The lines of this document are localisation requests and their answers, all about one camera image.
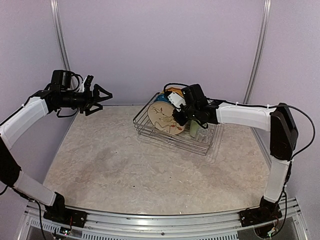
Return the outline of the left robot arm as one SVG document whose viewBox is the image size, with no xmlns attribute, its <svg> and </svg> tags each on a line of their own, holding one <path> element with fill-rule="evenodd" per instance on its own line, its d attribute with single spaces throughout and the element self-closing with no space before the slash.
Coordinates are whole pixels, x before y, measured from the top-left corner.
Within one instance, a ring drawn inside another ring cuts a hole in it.
<svg viewBox="0 0 320 240">
<path fill-rule="evenodd" d="M 63 108 L 89 116 L 103 109 L 101 102 L 113 98 L 100 85 L 91 85 L 92 75 L 82 78 L 72 71 L 54 70 L 51 82 L 31 95 L 25 104 L 0 124 L 0 181 L 20 196 L 44 205 L 44 217 L 68 223 L 72 219 L 65 198 L 28 176 L 18 165 L 10 150 L 16 141 L 37 121 L 52 112 L 61 118 Z"/>
</svg>

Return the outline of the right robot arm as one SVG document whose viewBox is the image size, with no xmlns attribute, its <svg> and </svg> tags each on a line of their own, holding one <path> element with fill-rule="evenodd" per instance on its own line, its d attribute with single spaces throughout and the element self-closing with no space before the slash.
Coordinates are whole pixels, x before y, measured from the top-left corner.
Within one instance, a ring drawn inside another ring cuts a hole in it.
<svg viewBox="0 0 320 240">
<path fill-rule="evenodd" d="M 182 94 L 165 92 L 174 106 L 172 116 L 181 126 L 189 121 L 203 129 L 209 124 L 233 124 L 258 128 L 270 133 L 271 168 L 259 206 L 239 212 L 243 227 L 280 219 L 279 201 L 289 181 L 296 148 L 298 129 L 289 106 L 244 105 L 207 98 L 199 84 L 185 86 Z"/>
</svg>

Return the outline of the blue polka dot plate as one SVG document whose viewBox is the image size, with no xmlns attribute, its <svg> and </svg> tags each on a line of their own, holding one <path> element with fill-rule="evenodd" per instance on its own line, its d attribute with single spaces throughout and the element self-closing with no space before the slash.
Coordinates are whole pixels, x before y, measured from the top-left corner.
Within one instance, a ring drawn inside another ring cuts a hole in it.
<svg viewBox="0 0 320 240">
<path fill-rule="evenodd" d="M 155 102 L 164 102 L 164 103 L 168 103 L 168 104 L 172 104 L 171 101 L 168 99 L 168 96 L 172 93 L 172 91 L 166 91 L 166 92 L 161 92 L 160 94 L 157 95 L 157 97 L 155 98 L 155 100 L 153 101 Z"/>
</svg>

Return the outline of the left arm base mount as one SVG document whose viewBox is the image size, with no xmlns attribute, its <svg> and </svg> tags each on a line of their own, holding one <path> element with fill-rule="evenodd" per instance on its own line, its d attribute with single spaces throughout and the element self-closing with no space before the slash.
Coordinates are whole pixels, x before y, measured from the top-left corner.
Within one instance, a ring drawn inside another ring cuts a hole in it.
<svg viewBox="0 0 320 240">
<path fill-rule="evenodd" d="M 66 208 L 62 214 L 46 210 L 44 219 L 71 227 L 84 228 L 88 214 L 85 211 Z"/>
</svg>

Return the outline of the cream bird pattern plate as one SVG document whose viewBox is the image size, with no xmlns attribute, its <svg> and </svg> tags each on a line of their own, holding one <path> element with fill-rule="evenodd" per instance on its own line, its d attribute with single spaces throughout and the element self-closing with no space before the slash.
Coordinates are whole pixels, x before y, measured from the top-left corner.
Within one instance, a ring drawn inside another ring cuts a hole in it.
<svg viewBox="0 0 320 240">
<path fill-rule="evenodd" d="M 173 118 L 174 109 L 169 103 L 157 101 L 148 107 L 147 115 L 151 124 L 157 130 L 171 135 L 178 135 L 185 130 L 185 127 L 179 125 Z"/>
</svg>

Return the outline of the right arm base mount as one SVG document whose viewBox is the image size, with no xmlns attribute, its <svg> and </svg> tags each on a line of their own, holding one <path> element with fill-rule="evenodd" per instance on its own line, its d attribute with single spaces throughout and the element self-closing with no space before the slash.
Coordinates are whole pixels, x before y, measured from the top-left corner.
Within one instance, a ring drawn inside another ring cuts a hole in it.
<svg viewBox="0 0 320 240">
<path fill-rule="evenodd" d="M 246 208 L 238 213 L 242 227 L 248 227 L 280 219 L 283 215 L 279 207 L 273 212 L 267 208 Z"/>
</svg>

